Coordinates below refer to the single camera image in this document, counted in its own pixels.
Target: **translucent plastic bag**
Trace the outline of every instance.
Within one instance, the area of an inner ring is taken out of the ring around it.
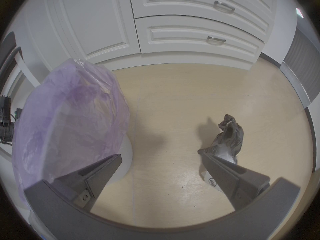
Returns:
[[[12,164],[19,194],[39,180],[79,170],[117,154],[129,108],[106,68],[69,59],[27,98],[15,123]]]

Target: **white round base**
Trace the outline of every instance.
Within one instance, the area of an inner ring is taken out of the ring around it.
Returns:
[[[110,178],[108,183],[106,185],[110,185],[112,183],[115,183],[119,180],[121,180],[129,171],[131,163],[132,163],[132,145],[130,142],[130,139],[127,135],[124,135],[120,149],[119,154],[121,154],[122,157],[122,163],[119,166],[119,168],[115,171],[113,176]]]

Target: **light wood floor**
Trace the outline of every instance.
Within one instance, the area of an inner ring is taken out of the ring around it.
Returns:
[[[250,71],[161,64],[114,73],[131,112],[133,162],[122,180],[104,188],[92,213],[172,228],[233,212],[225,195],[203,182],[197,154],[220,132],[225,114],[244,130],[238,164],[268,175],[271,184],[284,177],[300,186],[293,210],[298,205],[312,172],[312,138],[302,104],[277,67],[259,59]]]

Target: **drawer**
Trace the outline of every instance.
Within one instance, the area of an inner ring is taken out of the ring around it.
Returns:
[[[135,18],[186,15],[207,18],[242,29],[267,42],[276,0],[131,0]]]
[[[189,16],[135,20],[141,52],[202,52],[257,61],[264,42],[218,21]]]

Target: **metal handle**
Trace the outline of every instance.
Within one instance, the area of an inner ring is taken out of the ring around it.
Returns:
[[[231,10],[231,13],[233,13],[236,9],[225,2],[215,1],[214,6],[223,6]]]
[[[208,36],[208,40],[218,41],[218,42],[222,42],[222,43],[226,42],[226,39],[220,39],[220,38],[216,38],[216,37],[212,37],[212,36]]]

